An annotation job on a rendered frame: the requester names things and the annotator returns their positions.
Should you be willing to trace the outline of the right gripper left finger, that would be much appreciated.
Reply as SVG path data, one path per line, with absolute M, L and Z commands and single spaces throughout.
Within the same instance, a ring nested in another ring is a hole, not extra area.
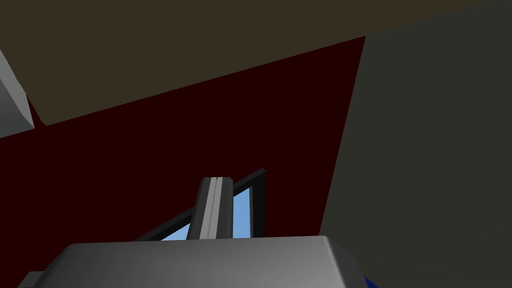
M 192 211 L 187 240 L 208 239 L 216 184 L 217 177 L 206 177 L 201 181 Z

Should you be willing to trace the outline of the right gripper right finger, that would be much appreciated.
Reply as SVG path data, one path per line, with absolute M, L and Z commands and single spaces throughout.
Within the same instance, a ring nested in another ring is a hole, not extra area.
M 213 177 L 208 239 L 233 238 L 234 185 L 230 177 Z

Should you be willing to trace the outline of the black framed window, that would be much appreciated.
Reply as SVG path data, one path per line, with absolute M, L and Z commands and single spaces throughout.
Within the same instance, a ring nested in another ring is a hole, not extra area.
M 266 171 L 259 169 L 233 185 L 233 237 L 262 238 L 265 233 Z M 187 238 L 193 208 L 176 215 L 135 241 Z

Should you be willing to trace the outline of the grey angular block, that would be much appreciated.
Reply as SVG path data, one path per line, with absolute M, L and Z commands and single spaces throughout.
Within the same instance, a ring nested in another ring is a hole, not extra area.
M 26 93 L 0 50 L 0 138 L 34 127 Z

